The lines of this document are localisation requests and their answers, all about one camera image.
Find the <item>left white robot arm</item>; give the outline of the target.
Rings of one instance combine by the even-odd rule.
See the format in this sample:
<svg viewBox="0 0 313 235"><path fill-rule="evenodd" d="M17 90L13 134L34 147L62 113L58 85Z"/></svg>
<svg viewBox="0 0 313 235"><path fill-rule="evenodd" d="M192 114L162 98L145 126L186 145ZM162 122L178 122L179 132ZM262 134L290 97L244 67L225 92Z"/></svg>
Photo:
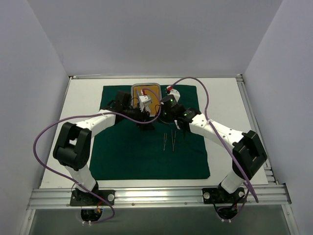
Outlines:
<svg viewBox="0 0 313 235"><path fill-rule="evenodd" d="M137 105L134 107L131 94L118 91L115 99L109 101L97 114L77 123L66 122L62 125L53 157L75 180L76 190L82 192L81 200L87 205L94 205L99 198L98 183L87 165L92 138L124 119L133 119L139 126L151 123L148 106L152 98L142 91L136 99Z"/></svg>

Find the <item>steel tray with orange liner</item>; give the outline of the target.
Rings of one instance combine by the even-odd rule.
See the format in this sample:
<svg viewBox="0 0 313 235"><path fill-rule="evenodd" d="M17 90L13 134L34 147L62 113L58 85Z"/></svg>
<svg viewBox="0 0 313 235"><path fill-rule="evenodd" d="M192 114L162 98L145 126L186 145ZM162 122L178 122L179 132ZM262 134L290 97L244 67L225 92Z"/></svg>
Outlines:
<svg viewBox="0 0 313 235"><path fill-rule="evenodd" d="M137 83L131 87L132 100L131 104L134 107L139 105L139 96L142 95L142 89L147 96L151 98L151 103L147 105L150 117L157 114L159 109L159 100L162 99L161 87L158 83Z"/></svg>

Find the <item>green surgical cloth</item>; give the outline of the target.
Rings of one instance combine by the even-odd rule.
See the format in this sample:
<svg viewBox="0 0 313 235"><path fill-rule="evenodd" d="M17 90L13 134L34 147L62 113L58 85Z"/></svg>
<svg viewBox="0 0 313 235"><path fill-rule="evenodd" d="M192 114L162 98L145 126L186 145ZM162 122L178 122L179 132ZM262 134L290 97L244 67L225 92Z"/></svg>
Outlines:
<svg viewBox="0 0 313 235"><path fill-rule="evenodd" d="M140 131L127 119L93 139L89 169L102 180L207 179L210 170L202 136L177 130L173 124L154 123L155 130ZM172 151L171 130L176 130ZM163 135L167 133L163 151Z"/></svg>

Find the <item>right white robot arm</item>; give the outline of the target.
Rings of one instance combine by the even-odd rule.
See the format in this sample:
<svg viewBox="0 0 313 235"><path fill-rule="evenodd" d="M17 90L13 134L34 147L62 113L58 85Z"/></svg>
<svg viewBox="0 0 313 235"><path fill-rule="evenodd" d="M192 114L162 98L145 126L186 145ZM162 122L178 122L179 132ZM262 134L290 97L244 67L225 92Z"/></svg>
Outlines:
<svg viewBox="0 0 313 235"><path fill-rule="evenodd" d="M268 159L256 132L238 131L213 121L197 109L186 109L172 94L163 98L160 103L162 118L174 122L177 128L184 132L200 135L224 147L230 155L231 170L217 190L221 201L230 201L242 184L251 184L251 179Z"/></svg>

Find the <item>thin steel tweezers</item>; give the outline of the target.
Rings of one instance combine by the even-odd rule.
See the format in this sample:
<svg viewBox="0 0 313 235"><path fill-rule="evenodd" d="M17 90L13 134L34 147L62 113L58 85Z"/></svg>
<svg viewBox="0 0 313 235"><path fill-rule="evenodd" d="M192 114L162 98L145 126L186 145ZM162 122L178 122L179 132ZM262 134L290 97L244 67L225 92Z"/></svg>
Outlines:
<svg viewBox="0 0 313 235"><path fill-rule="evenodd" d="M171 140L172 140L172 151L174 152L176 142L176 130L171 130Z"/></svg>

